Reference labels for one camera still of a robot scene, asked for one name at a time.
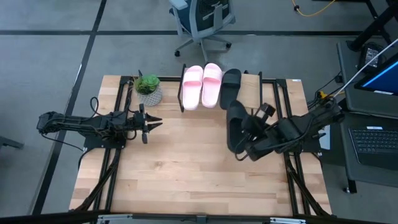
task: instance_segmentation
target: black slide sandal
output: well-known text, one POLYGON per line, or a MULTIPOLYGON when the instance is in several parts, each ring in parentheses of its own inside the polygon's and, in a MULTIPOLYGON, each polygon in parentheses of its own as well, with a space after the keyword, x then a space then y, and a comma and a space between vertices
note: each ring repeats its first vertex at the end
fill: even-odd
POLYGON ((238 69, 230 69, 223 75, 220 90, 220 107, 227 110, 229 104, 238 97, 241 88, 242 73, 238 69))
POLYGON ((226 111, 226 142, 228 149, 240 154, 244 151, 245 135, 242 133, 242 121, 248 115, 246 109, 238 100, 233 100, 226 111))

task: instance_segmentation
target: wooden tabletop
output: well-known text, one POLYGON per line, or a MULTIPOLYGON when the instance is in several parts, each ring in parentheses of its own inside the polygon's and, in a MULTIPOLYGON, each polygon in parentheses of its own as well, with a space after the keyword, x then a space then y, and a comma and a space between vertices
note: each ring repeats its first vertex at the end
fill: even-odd
MULTIPOLYGON (((113 110, 119 81, 120 76, 104 76, 98 95, 99 113, 113 110)), ((138 136, 122 150, 111 211, 291 216, 283 155, 271 153, 256 162, 237 161, 226 146, 226 111, 219 106, 210 109, 199 105, 195 111, 181 113, 178 85, 161 82, 161 103, 146 107, 150 115, 163 118, 163 125, 148 134, 148 144, 143 144, 138 136)), ((301 81, 287 80, 287 86, 293 114, 305 114, 307 104, 301 81)), ((243 75, 238 99, 248 111, 260 104, 258 88, 257 75, 243 75)), ((263 102, 275 106, 272 85, 262 84, 262 89, 263 102)), ((282 89, 279 92, 286 116, 282 89)), ((131 109, 137 110, 139 100, 134 91, 132 102, 131 109)), ((268 123, 275 121, 276 113, 268 123)), ((95 149, 83 158, 70 208, 79 206, 93 190, 103 156, 104 149, 95 149)), ((330 212, 318 160, 307 153, 301 159, 308 189, 330 212)), ((106 186, 100 208, 104 208, 107 189, 106 186)), ((296 194, 299 211, 303 212, 297 186, 296 194)))

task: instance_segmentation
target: pink slide sandal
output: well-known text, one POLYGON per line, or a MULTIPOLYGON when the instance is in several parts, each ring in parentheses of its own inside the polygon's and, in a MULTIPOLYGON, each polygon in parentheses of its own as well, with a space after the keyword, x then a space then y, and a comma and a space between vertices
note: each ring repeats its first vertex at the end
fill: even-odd
POLYGON ((221 81, 223 80, 223 71, 214 63, 209 63, 203 72, 203 92, 201 94, 201 103, 207 108, 213 108, 218 101, 221 81))
POLYGON ((203 69, 195 65, 185 72, 182 82, 182 105, 186 110, 198 108, 203 69))

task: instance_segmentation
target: office chair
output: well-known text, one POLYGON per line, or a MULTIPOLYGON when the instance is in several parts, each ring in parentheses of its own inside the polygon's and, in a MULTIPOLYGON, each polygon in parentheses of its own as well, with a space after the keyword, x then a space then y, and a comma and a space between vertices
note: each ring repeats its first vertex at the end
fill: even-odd
POLYGON ((233 4, 230 0, 169 0, 172 5, 170 13, 177 23, 177 33, 183 36, 183 30, 190 34, 191 39, 175 49, 174 55, 180 56, 180 49, 199 43, 206 63, 208 57, 203 41, 215 40, 226 44, 229 49, 232 45, 222 38, 214 36, 228 24, 235 23, 233 4))

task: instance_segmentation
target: keyboard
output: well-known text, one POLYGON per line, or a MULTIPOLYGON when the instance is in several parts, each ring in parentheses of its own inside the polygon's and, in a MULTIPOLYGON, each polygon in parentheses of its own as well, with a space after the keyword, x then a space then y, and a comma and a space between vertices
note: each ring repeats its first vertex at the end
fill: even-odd
POLYGON ((360 164, 398 170, 398 128, 357 127, 349 133, 360 164))

